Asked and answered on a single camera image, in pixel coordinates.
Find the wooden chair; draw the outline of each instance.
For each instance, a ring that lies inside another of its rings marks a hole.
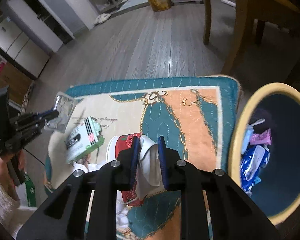
[[[211,3],[204,0],[205,27],[203,43],[207,45],[211,28]],[[236,0],[234,40],[221,74],[231,74],[249,41],[254,19],[259,20],[256,29],[256,43],[261,42],[265,22],[280,27],[294,28],[300,21],[299,8],[289,0]]]

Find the person's hand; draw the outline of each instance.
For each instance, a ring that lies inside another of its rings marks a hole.
[[[7,162],[10,161],[13,156],[13,153],[9,153],[0,157],[0,183],[6,192],[8,192],[9,187],[13,187],[13,181],[9,175],[7,166]],[[18,169],[22,170],[26,165],[25,154],[22,150],[20,150],[18,153],[16,153],[16,156],[19,159]]]

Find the tissue box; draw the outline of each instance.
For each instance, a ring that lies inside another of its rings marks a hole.
[[[25,182],[16,187],[16,192],[23,207],[36,207],[35,188],[28,173],[25,172]]]
[[[66,139],[66,161],[73,163],[103,145],[101,126],[91,116],[85,118]]]

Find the metal screw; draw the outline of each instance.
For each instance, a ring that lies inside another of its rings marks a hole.
[[[117,161],[117,160],[111,162],[112,167],[118,167],[118,166],[120,166],[120,164],[121,164],[121,162]]]
[[[83,170],[75,170],[73,172],[73,176],[80,177],[83,174]]]
[[[214,173],[217,176],[223,176],[225,174],[225,172],[222,169],[215,169]]]
[[[186,164],[187,164],[187,163],[186,163],[186,161],[184,161],[184,160],[178,160],[178,161],[177,161],[177,165],[180,166],[180,167],[186,166]]]

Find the pink package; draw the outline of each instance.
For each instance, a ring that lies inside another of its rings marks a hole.
[[[250,137],[250,144],[257,145],[257,144],[266,144],[271,145],[271,129],[264,131],[262,134],[254,133]]]

